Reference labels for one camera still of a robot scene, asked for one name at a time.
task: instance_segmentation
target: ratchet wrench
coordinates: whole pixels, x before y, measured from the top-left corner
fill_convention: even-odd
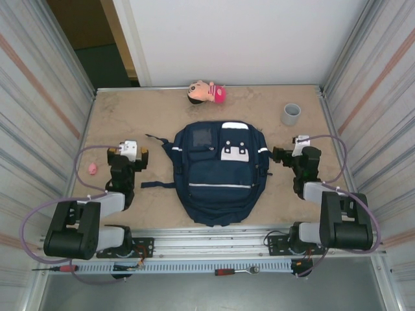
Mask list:
[[[221,277],[221,276],[225,276],[225,275],[233,275],[233,274],[239,273],[239,272],[245,272],[245,273],[248,273],[248,274],[258,274],[259,273],[259,267],[250,266],[247,269],[243,269],[243,270],[216,269],[215,270],[215,275]]]

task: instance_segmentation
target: doorway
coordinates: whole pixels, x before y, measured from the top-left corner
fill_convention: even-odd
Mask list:
[[[94,89],[139,87],[112,0],[47,0]]]

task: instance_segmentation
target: backpack strap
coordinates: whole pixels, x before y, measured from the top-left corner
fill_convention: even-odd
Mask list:
[[[145,135],[148,136],[148,137],[152,137],[152,138],[155,138],[155,139],[161,141],[163,143],[162,147],[163,147],[164,151],[169,156],[169,158],[171,160],[173,160],[172,159],[172,153],[171,153],[171,148],[173,148],[173,143],[170,143],[166,138],[159,138],[159,137],[156,137],[156,136],[153,136],[153,135],[150,135],[150,134],[145,134]]]
[[[148,183],[141,183],[141,188],[163,187],[166,189],[176,188],[175,183],[162,183],[161,181],[149,181]]]
[[[159,138],[159,137],[156,137],[150,134],[145,134],[145,135],[161,141],[163,143],[162,147],[164,151],[169,156],[169,158],[172,160],[171,150],[173,147],[173,143],[170,143],[166,138]],[[176,188],[176,184],[175,183],[163,183],[161,181],[149,181],[147,183],[141,183],[141,188],[153,188],[153,187],[163,187],[167,189],[173,189],[173,188]]]

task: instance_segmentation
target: corrugated metal wall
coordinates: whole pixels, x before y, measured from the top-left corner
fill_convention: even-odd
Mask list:
[[[378,217],[393,275],[415,310],[415,1],[376,1],[325,87],[349,168]]]
[[[48,10],[41,1],[0,1],[0,310],[18,306],[29,278],[20,222],[64,194],[93,100]],[[51,213],[29,221],[33,248]]]

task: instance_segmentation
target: plastic cup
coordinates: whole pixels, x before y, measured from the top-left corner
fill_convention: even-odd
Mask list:
[[[301,115],[301,108],[297,104],[289,103],[285,105],[281,114],[281,122],[287,126],[294,126]]]

